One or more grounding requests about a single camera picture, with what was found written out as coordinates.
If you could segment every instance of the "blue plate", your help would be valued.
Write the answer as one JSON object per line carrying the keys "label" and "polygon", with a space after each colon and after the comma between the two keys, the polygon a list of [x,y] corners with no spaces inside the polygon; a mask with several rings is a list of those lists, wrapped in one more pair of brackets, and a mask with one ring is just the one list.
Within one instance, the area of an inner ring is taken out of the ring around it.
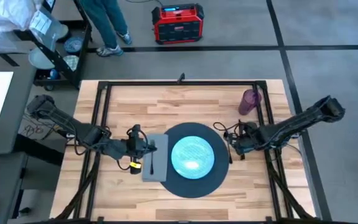
{"label": "blue plate", "polygon": [[66,40],[64,48],[66,52],[69,54],[78,53],[82,48],[83,42],[84,39],[81,37],[71,37],[68,40]]}
{"label": "blue plate", "polygon": [[172,149],[173,168],[182,177],[200,179],[214,166],[214,151],[207,141],[197,136],[179,140]]}

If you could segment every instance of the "person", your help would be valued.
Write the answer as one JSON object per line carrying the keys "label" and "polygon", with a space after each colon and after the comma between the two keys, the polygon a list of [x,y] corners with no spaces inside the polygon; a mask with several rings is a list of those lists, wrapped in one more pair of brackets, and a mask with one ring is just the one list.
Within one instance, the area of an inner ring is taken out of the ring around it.
{"label": "person", "polygon": [[81,0],[81,4],[85,13],[92,20],[97,30],[99,30],[104,42],[104,46],[98,48],[96,53],[101,57],[122,55],[124,51],[117,44],[116,35],[111,29],[109,20],[114,26],[117,35],[125,44],[130,45],[132,38],[129,35],[128,26],[117,0]]}

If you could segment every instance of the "purple cup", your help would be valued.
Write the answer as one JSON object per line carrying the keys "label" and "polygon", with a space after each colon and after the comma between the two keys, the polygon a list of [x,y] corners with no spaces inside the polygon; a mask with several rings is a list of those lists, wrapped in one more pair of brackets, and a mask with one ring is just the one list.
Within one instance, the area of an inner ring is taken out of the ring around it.
{"label": "purple cup", "polygon": [[249,114],[249,112],[251,112],[261,101],[262,96],[258,91],[245,91],[242,95],[241,103],[239,106],[239,113],[241,115]]}

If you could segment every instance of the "shoe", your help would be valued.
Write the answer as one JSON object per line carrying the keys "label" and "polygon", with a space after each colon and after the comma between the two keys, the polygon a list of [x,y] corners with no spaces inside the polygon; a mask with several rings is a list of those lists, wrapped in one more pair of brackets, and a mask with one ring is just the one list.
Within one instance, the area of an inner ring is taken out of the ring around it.
{"label": "shoe", "polygon": [[96,53],[100,56],[100,57],[108,57],[110,55],[115,55],[115,56],[120,56],[124,53],[124,51],[117,45],[117,47],[115,49],[112,49],[110,47],[100,47],[98,49],[96,49]]}
{"label": "shoe", "polygon": [[124,35],[117,32],[117,35],[122,39],[122,41],[124,41],[125,44],[130,45],[132,43],[132,38],[130,37],[129,32]]}

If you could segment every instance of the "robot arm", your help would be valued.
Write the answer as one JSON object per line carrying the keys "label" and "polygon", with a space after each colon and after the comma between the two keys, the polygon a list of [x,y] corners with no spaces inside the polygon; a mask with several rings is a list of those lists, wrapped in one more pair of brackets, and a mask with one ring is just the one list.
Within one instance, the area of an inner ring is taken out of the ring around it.
{"label": "robot arm", "polygon": [[[36,96],[28,105],[27,111],[36,119],[50,119],[65,131],[76,136],[76,140],[87,149],[99,151],[104,155],[118,160],[123,156],[135,159],[142,158],[145,154],[154,152],[157,148],[150,142],[136,124],[128,130],[128,139],[110,139],[111,132],[106,128],[88,123],[81,123],[72,116],[59,110],[51,96]],[[144,135],[146,142],[139,137]]]}
{"label": "robot arm", "polygon": [[268,150],[285,145],[292,135],[325,121],[333,123],[343,118],[345,109],[337,99],[327,96],[306,111],[278,124],[257,127],[255,123],[239,122],[239,134],[229,134],[226,139],[238,155],[252,150]]}

